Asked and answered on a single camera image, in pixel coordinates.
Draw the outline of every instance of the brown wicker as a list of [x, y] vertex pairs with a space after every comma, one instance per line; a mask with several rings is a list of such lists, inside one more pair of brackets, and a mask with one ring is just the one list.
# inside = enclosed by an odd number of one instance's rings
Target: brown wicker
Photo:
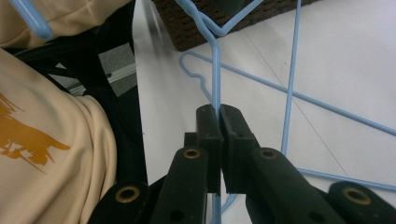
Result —
[[[172, 39], [172, 43], [177, 50], [184, 51], [206, 42], [196, 28], [192, 18], [183, 11], [176, 3], [176, 0], [151, 1], [155, 4], [165, 28]], [[318, 0], [303, 0], [303, 6], [315, 1]], [[219, 26], [222, 26], [230, 19], [230, 17], [216, 10], [210, 3], [210, 0], [192, 0], [192, 2]], [[232, 29], [232, 32], [293, 10], [296, 8], [296, 5], [297, 0], [264, 0], [264, 2], [241, 20]]]

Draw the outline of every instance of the orange print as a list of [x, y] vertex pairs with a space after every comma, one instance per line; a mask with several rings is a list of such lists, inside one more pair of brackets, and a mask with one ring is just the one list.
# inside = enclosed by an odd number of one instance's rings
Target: orange print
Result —
[[11, 113], [16, 109], [21, 110], [0, 93], [0, 124], [2, 127], [0, 129], [0, 155], [11, 159], [23, 159], [44, 173], [37, 165], [45, 166], [48, 160], [55, 162], [50, 155], [49, 148], [67, 150], [70, 147], [58, 142], [48, 134], [12, 118]]

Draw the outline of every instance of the white tile floor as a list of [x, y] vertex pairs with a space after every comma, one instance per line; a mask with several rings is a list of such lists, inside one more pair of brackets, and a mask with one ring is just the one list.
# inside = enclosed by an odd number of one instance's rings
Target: white tile floor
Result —
[[[224, 63], [288, 85], [295, 11], [219, 40]], [[321, 0], [303, 7], [294, 90], [396, 129], [396, 2]], [[184, 75], [150, 1], [138, 1], [135, 56], [148, 175], [163, 176], [183, 133], [195, 128], [195, 109], [207, 104], [198, 81]], [[205, 44], [193, 51], [210, 56]], [[207, 76], [210, 64], [186, 60]], [[222, 70], [222, 102], [241, 109], [263, 147], [280, 149], [286, 94]], [[301, 168], [396, 185], [396, 137], [294, 99], [288, 158]], [[331, 182], [308, 177], [328, 190]], [[377, 190], [396, 206], [396, 193]], [[223, 223], [249, 223], [244, 199]]]

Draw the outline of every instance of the beige garment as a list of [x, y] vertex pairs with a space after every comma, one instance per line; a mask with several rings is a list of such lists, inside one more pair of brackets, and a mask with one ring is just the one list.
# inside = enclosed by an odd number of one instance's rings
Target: beige garment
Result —
[[86, 223], [115, 173], [102, 107], [0, 49], [0, 223]]
[[[32, 0], [54, 37], [77, 35], [102, 24], [130, 0]], [[33, 48], [48, 40], [37, 37], [9, 3], [0, 1], [0, 48]]]

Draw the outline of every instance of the metal grommet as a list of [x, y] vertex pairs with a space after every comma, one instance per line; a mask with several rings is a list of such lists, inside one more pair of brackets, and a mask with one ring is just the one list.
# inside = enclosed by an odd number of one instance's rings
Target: metal grommet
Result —
[[197, 149], [190, 148], [183, 152], [183, 156], [187, 159], [197, 159], [201, 156], [201, 152]]
[[277, 157], [275, 152], [266, 148], [260, 151], [260, 155], [267, 160], [274, 160]]
[[139, 197], [140, 190], [135, 186], [126, 186], [116, 193], [116, 200], [119, 203], [130, 203]]
[[359, 189], [352, 187], [343, 189], [343, 194], [353, 203], [358, 203], [362, 205], [369, 205], [371, 203], [371, 198]]

